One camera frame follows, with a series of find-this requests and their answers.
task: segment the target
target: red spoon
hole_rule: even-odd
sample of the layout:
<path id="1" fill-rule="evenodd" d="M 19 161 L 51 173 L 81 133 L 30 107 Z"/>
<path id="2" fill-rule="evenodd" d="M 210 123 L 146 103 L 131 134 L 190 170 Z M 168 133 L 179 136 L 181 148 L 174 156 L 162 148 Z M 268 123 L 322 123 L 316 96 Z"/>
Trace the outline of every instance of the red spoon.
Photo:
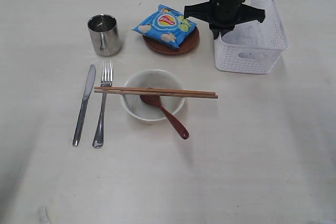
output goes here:
<path id="1" fill-rule="evenodd" d="M 167 111 L 161 103 L 161 99 L 159 95 L 140 95 L 141 101 L 144 103 L 159 108 L 163 114 L 168 118 L 169 122 L 172 124 L 172 126 L 176 129 L 178 134 L 183 139 L 189 138 L 189 132 L 187 129 L 180 123 L 180 121 L 174 117 L 169 111 Z"/>

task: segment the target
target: wooden plate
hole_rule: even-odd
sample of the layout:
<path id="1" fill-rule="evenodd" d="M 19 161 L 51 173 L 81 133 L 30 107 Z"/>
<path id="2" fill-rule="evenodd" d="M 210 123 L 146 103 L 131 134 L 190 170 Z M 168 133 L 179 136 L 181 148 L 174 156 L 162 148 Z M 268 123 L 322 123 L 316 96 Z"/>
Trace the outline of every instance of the wooden plate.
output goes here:
<path id="1" fill-rule="evenodd" d="M 155 39 L 143 36 L 143 40 L 145 41 L 146 45 L 155 52 L 158 52 L 163 55 L 181 55 L 186 52 L 189 52 L 194 47 L 198 45 L 200 41 L 200 32 L 198 31 L 197 27 L 193 30 L 191 34 L 180 44 L 179 49 L 173 49 L 169 46 L 161 44 L 160 42 L 156 41 Z"/>

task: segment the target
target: robotic arm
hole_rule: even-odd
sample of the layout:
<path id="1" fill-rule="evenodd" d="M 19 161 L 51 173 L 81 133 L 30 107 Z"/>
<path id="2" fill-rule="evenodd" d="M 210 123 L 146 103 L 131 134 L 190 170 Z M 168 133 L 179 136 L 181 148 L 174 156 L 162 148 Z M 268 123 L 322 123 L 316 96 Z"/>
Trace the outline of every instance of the robotic arm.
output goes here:
<path id="1" fill-rule="evenodd" d="M 245 0 L 209 0 L 209 2 L 185 6 L 184 17 L 195 17 L 209 23 L 216 39 L 232 31 L 237 24 L 257 20 L 263 22 L 265 10 L 243 4 Z"/>

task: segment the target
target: white basket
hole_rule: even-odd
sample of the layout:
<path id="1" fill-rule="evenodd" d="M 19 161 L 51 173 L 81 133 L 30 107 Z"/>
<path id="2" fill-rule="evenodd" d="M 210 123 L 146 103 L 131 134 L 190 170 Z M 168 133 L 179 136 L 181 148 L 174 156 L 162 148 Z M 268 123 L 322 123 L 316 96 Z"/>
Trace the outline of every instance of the white basket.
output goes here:
<path id="1" fill-rule="evenodd" d="M 267 74 L 289 47 L 274 0 L 251 0 L 248 5 L 264 9 L 266 18 L 236 25 L 235 29 L 214 41 L 218 70 Z"/>

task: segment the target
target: blue snack bag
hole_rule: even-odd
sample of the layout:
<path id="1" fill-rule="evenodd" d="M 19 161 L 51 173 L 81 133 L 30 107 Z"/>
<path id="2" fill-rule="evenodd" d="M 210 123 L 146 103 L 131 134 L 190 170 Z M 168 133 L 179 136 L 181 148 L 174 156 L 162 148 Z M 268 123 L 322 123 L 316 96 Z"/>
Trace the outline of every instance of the blue snack bag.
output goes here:
<path id="1" fill-rule="evenodd" d="M 156 13 L 133 30 L 177 49 L 195 27 L 196 23 L 185 19 L 182 13 L 159 5 Z"/>

